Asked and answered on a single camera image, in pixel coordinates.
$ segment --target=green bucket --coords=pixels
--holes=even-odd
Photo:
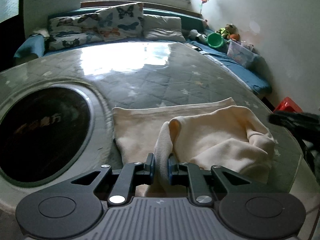
[[[216,49],[223,45],[223,38],[218,33],[210,33],[207,37],[209,47]]]

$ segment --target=butterfly pillow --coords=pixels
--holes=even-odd
[[[84,33],[98,31],[98,13],[87,13],[79,16],[57,17],[49,19],[48,31],[52,36],[59,35],[61,32]]]
[[[68,33],[66,35],[50,36],[49,50],[58,50],[71,48],[75,46],[81,46],[91,42],[103,41],[101,35],[96,32],[85,32],[85,33]]]
[[[105,41],[142,36],[143,3],[128,3],[96,11],[100,14],[98,33]]]

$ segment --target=white pillow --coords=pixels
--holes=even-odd
[[[181,33],[181,18],[145,14],[143,36],[147,40],[186,42]]]

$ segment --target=stuffed toy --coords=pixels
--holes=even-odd
[[[233,24],[227,24],[225,28],[220,28],[216,31],[216,33],[219,33],[224,39],[228,37],[228,35],[233,34],[236,27]]]
[[[239,34],[230,34],[227,36],[227,40],[239,41],[240,35]]]

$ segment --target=folded cloth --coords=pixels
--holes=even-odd
[[[162,178],[158,178],[158,180],[161,181],[162,185],[165,185],[167,177],[166,158],[173,149],[180,161],[192,161],[205,169],[210,169],[212,165],[220,163],[227,168],[250,175],[250,172],[253,172],[253,167],[252,169],[248,169],[247,172],[245,172],[245,168],[251,166],[254,162],[261,163],[261,166],[265,167],[265,172],[259,174],[258,180],[265,181],[268,176],[267,167],[270,167],[271,165],[269,160],[272,159],[273,155],[273,138],[268,129],[245,107],[235,108],[245,109],[242,111],[233,110],[233,108],[230,110],[228,108],[228,111],[223,111],[225,114],[213,114],[213,112],[215,113],[218,109],[234,105],[235,102],[233,99],[228,98],[215,103],[168,106],[151,109],[114,108],[112,111],[115,138],[122,155],[123,163],[144,162],[148,153],[154,152],[156,156],[156,168],[158,171],[156,177],[159,177],[159,175],[162,176]],[[208,113],[212,113],[211,115],[213,115],[215,121],[197,123],[196,120],[198,120],[197,118],[200,115]],[[181,119],[183,116],[186,116],[186,122]],[[219,120],[222,116],[226,119],[225,122]],[[201,131],[199,134],[201,135],[200,137],[194,137],[197,141],[192,139],[192,137],[195,136],[194,131],[191,131],[190,128],[185,130],[185,127],[190,127],[188,124],[189,120],[193,120],[194,118],[195,122],[193,122],[192,125],[194,125],[195,128],[197,127],[197,131]],[[173,130],[173,127],[175,127],[174,124],[177,124],[177,129],[175,130]],[[185,133],[190,133],[188,139],[191,138],[192,141],[196,143],[194,145],[196,151],[194,153],[188,151],[187,155],[182,157],[183,154],[181,152],[184,150],[181,147],[183,147],[182,140],[185,140],[183,139],[186,136]],[[245,155],[246,150],[244,150],[244,146],[246,146],[246,149],[248,148],[250,150],[248,155]],[[211,163],[203,163],[208,160],[211,149],[215,151],[215,159],[218,157],[219,159],[217,159],[217,161],[211,159]],[[252,153],[254,152],[252,149],[256,149],[257,152],[259,152],[258,156],[255,156],[254,154],[252,156]],[[157,181],[155,181],[152,188],[152,192],[155,192],[156,190],[161,191]],[[145,195],[145,191],[146,187],[140,186],[140,190],[139,187],[137,188],[136,195]]]
[[[157,179],[166,193],[175,193],[169,186],[167,169],[168,157],[174,153],[178,162],[195,163],[204,170],[221,165],[266,183],[274,147],[268,128],[244,106],[178,116],[165,122],[159,133],[154,150]],[[150,191],[163,190],[156,182]]]

